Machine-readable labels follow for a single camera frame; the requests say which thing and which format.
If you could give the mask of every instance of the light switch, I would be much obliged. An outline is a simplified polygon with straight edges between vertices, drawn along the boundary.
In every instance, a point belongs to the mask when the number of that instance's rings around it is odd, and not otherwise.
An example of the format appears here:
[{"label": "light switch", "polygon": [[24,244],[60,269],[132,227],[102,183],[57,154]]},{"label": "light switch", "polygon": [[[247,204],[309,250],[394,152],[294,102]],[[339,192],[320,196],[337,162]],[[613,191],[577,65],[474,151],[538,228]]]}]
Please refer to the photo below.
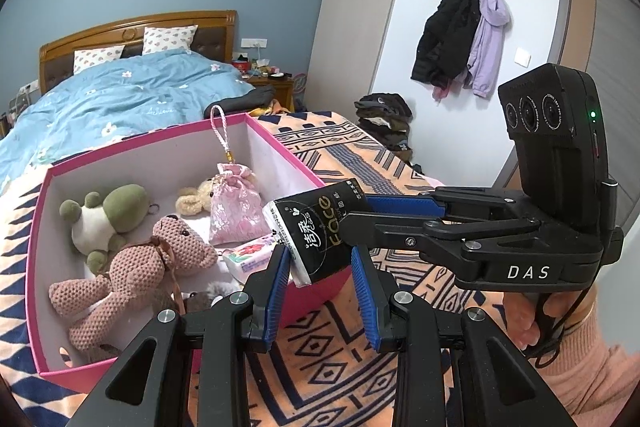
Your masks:
[{"label": "light switch", "polygon": [[523,68],[528,68],[530,60],[531,54],[529,52],[523,50],[522,48],[518,48],[516,50],[516,57],[513,59],[516,64],[521,65]]}]

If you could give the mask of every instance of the wooden door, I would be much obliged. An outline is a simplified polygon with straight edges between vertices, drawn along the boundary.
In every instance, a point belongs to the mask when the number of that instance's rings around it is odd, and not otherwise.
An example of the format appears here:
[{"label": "wooden door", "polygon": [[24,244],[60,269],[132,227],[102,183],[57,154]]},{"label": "wooden door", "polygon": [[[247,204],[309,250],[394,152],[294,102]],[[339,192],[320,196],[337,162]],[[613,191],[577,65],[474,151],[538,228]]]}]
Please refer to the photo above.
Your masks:
[{"label": "wooden door", "polygon": [[[595,81],[609,174],[619,183],[617,222],[625,232],[640,214],[639,50],[637,0],[560,0],[549,62],[586,71]],[[497,185],[519,185],[516,163],[512,154]]]}]

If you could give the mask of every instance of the patterned blanket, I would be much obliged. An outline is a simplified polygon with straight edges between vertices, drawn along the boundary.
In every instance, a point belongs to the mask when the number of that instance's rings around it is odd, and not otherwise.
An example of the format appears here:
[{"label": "patterned blanket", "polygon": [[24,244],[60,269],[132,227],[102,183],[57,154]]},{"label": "patterned blanket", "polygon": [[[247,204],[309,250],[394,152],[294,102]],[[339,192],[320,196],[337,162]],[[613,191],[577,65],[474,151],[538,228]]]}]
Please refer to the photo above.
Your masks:
[{"label": "patterned blanket", "polygon": [[[259,121],[327,184],[355,177],[364,191],[379,194],[417,194],[436,184],[337,114],[262,116]],[[84,396],[38,377],[25,322],[27,243],[43,174],[40,169],[22,176],[0,198],[0,374],[36,427],[62,427]],[[462,291],[451,272],[423,263],[415,253],[376,250],[372,256],[402,289],[435,307],[461,312],[480,306],[503,324],[501,294]],[[450,411],[449,353],[443,351],[441,359]],[[247,357],[252,427],[387,427],[396,368],[395,355],[379,355],[367,342],[350,280],[321,309],[281,330],[268,354]],[[192,396],[196,384],[194,378]],[[195,402],[190,403],[192,417]]]}]

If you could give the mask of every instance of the stuffed animal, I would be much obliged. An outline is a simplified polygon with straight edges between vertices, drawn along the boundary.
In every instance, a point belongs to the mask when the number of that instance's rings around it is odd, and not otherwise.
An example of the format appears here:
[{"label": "stuffed animal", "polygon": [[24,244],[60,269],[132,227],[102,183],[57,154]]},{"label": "stuffed animal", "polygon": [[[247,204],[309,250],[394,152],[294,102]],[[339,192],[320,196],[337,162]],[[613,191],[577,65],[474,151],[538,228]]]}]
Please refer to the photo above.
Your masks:
[{"label": "stuffed animal", "polygon": [[204,180],[198,188],[183,188],[178,193],[175,202],[175,211],[180,216],[195,216],[203,210],[211,212],[211,195],[213,185],[218,182],[219,176]]},{"label": "stuffed animal", "polygon": [[[182,294],[184,309],[187,313],[208,310],[218,300],[241,290],[242,286],[236,281],[213,281],[207,285],[207,290],[204,292],[193,292],[190,295]],[[160,288],[154,293],[151,309],[154,315],[158,315],[162,310],[173,310],[176,313],[180,313],[175,300],[171,298],[167,291]]]},{"label": "stuffed animal", "polygon": [[174,296],[180,296],[175,275],[190,275],[212,266],[218,259],[213,247],[175,214],[163,217],[145,243],[120,250],[111,261],[109,276],[53,283],[49,300],[62,317],[72,317],[101,299],[88,316],[69,329],[69,341],[80,351],[100,346],[111,327],[129,307],[151,304],[165,273],[174,281]]},{"label": "stuffed animal", "polygon": [[98,274],[107,264],[108,253],[117,252],[127,241],[121,236],[131,232],[145,218],[149,197],[140,185],[124,185],[102,200],[98,192],[84,197],[84,206],[73,200],[60,205],[60,216],[71,224],[71,240],[86,256],[86,265]]}]

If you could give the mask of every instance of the green frog plush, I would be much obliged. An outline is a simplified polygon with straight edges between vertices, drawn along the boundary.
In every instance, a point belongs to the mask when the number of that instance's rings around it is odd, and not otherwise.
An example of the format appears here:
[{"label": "green frog plush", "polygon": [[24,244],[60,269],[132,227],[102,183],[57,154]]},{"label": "green frog plush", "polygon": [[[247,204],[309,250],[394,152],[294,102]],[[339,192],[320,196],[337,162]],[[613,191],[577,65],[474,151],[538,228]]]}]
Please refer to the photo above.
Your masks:
[{"label": "green frog plush", "polygon": [[123,185],[104,199],[98,192],[89,192],[83,206],[73,200],[63,201],[60,216],[71,224],[71,240],[86,256],[92,273],[100,273],[108,254],[127,244],[122,234],[142,223],[149,203],[149,196],[140,185]]}]

